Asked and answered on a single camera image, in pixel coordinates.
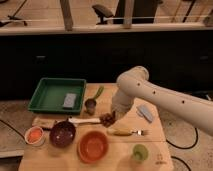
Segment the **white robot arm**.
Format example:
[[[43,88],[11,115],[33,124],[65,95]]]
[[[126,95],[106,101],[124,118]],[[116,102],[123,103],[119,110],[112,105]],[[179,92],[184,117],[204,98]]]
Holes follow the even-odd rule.
[[[143,66],[133,67],[117,77],[117,91],[112,97],[111,111],[117,118],[127,114],[139,98],[178,115],[186,122],[213,136],[213,102],[163,88],[148,81]]]

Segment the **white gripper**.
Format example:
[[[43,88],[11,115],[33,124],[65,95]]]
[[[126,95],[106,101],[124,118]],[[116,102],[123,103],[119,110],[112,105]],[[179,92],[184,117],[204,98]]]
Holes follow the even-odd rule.
[[[132,108],[134,98],[126,95],[123,91],[117,90],[112,97],[111,111],[116,119],[124,117]]]

